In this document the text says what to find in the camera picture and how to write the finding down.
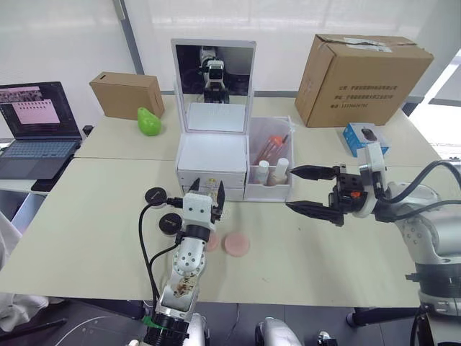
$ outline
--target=white wall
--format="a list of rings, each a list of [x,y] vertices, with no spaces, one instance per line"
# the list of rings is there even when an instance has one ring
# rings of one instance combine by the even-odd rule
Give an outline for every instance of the white wall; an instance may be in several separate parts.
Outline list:
[[[134,73],[111,0],[1,0],[0,84],[61,81],[82,128],[103,115],[88,85],[101,71]]]
[[[461,20],[457,12],[459,3],[459,0],[126,0],[144,71],[157,75],[163,90],[173,89],[170,45],[173,37],[255,40],[255,90],[297,91],[316,33],[401,35],[427,47],[436,56],[435,65],[447,65],[449,60],[444,57],[454,49],[457,37],[458,40],[461,37],[459,30],[455,32]],[[439,35],[450,25],[454,25],[454,32],[449,34],[449,40],[444,40]],[[424,95],[424,88],[429,89],[432,79],[428,78],[429,85],[419,89],[419,96]]]

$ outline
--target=pink round pad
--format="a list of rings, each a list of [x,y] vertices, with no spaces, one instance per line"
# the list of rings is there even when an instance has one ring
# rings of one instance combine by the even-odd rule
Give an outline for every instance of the pink round pad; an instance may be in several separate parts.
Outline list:
[[[250,250],[250,241],[243,233],[230,233],[224,239],[224,250],[234,257],[242,257]]]
[[[207,243],[207,251],[210,252],[215,250],[218,247],[218,244],[219,236],[217,236],[216,233],[211,233]]]

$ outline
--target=mirror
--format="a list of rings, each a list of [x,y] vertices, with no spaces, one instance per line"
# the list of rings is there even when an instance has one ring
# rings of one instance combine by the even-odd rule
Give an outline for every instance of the mirror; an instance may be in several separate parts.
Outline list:
[[[175,41],[187,129],[244,132],[254,47],[250,43],[248,47],[226,46],[226,41],[195,40],[195,45]]]

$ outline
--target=white bottle cap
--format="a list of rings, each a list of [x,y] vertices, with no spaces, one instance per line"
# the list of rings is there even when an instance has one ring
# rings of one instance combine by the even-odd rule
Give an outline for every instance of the white bottle cap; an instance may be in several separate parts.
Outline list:
[[[274,176],[277,179],[281,179],[285,176],[285,173],[287,172],[289,161],[285,158],[282,157],[277,161],[277,165],[274,170]]]
[[[258,168],[256,169],[256,171],[260,174],[265,174],[265,172],[269,171],[269,162],[265,161],[265,160],[261,160],[259,162],[259,165],[258,165]]]

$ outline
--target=green pear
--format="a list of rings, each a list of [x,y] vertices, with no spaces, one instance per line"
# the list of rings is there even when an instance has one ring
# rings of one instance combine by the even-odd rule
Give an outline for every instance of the green pear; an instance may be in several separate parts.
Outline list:
[[[161,131],[161,121],[147,108],[138,108],[138,127],[146,136],[157,136]]]

